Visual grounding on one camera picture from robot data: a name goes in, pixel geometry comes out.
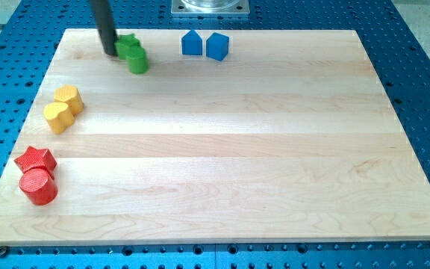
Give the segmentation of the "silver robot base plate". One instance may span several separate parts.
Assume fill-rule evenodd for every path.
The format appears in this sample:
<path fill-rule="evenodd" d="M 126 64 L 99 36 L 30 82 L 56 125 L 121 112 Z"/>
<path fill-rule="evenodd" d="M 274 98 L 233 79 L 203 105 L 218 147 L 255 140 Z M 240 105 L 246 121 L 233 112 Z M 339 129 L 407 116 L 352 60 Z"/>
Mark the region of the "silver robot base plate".
<path fill-rule="evenodd" d="M 246 15 L 250 13 L 250 8 L 249 0 L 171 0 L 171 13 Z"/>

